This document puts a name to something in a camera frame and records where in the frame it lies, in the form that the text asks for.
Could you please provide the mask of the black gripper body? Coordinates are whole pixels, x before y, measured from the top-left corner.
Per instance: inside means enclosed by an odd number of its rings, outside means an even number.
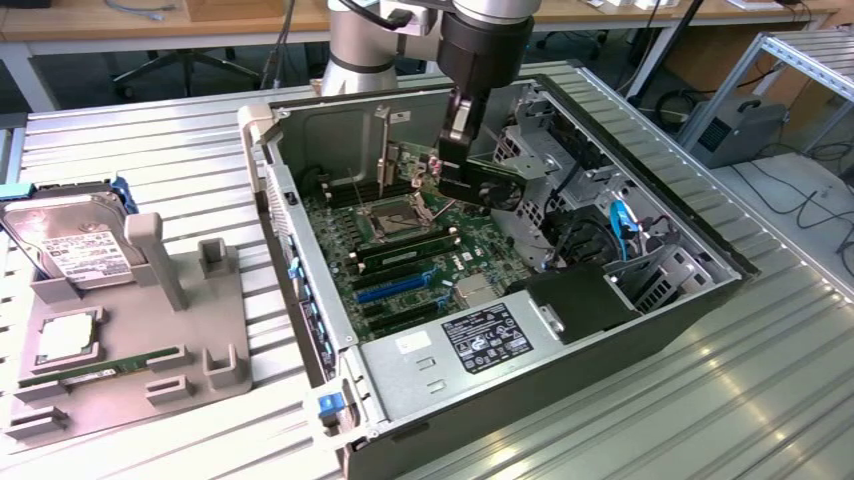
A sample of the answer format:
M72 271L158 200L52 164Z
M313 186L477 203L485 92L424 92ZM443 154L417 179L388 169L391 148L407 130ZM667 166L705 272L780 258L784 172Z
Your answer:
M461 94L481 94L516 78L535 21L493 24L457 13L441 19L437 65Z

